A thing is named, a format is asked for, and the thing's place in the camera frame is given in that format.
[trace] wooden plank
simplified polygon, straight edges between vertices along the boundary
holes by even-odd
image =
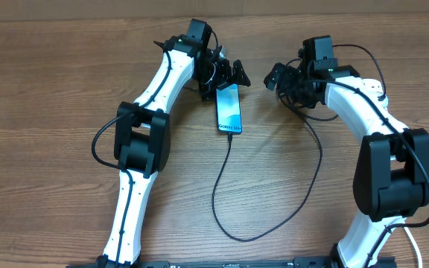
[[[319,152],[311,134],[262,83],[274,63],[296,56],[302,40],[331,34],[335,43],[366,46],[384,72],[391,113],[429,132],[429,14],[204,19],[252,81],[241,87],[244,132],[234,138],[216,200],[220,221],[234,235],[252,237],[285,219],[302,201],[316,167]],[[162,53],[152,40],[185,33],[188,23],[0,23],[0,267],[64,267],[102,253],[118,174],[92,159],[92,137],[156,73]],[[362,51],[335,53],[363,77],[378,77]],[[332,114],[322,106],[309,113]],[[305,207],[252,243],[224,236],[211,213],[212,186],[227,149],[226,136],[216,130],[215,104],[184,90],[171,123],[171,155],[150,195],[142,260],[324,255],[346,233],[357,211],[351,185],[359,146],[341,120],[312,123],[324,159]],[[101,138],[98,152],[105,159],[112,159],[112,139],[113,130]],[[424,219],[428,211],[420,209],[409,221]],[[412,232],[429,267],[429,226]],[[400,267],[416,262],[400,230],[382,255],[396,256]]]
[[[429,0],[0,0],[0,22],[406,12],[429,12]]]

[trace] electronic device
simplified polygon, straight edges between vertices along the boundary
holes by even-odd
[[[241,134],[241,107],[238,85],[216,89],[217,129],[225,133]]]
[[[268,89],[276,88],[278,96],[291,104],[308,108],[319,102],[326,105],[344,120],[360,143],[353,176],[358,212],[346,236],[333,246],[331,255],[230,263],[138,261],[148,195],[168,160],[169,112],[180,89],[193,77],[200,84],[202,99],[208,100],[215,97],[214,89],[226,89],[232,84],[250,86],[241,62],[234,61],[231,68],[228,60],[219,57],[218,45],[213,51],[207,48],[211,34],[208,24],[193,19],[186,35],[158,42],[164,58],[152,83],[135,103],[121,103],[117,117],[94,137],[92,154],[101,164],[120,170],[120,190],[104,253],[95,263],[79,267],[396,267],[394,258],[378,258],[395,227],[429,223],[428,218],[423,223],[404,224],[419,207],[429,203],[429,135],[423,129],[409,129],[388,113],[386,95],[378,96],[382,85],[377,80],[360,78],[351,66],[338,66],[329,36],[305,40],[299,51],[300,66],[277,63],[264,83]],[[112,124],[116,124],[117,165],[105,162],[95,153],[98,137]],[[132,131],[133,127],[149,127],[150,135]],[[391,170],[392,159],[404,162],[404,168]]]

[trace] smartphone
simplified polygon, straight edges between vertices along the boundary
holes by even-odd
[[[216,89],[217,129],[221,132],[241,134],[241,107],[239,105],[238,85]]]

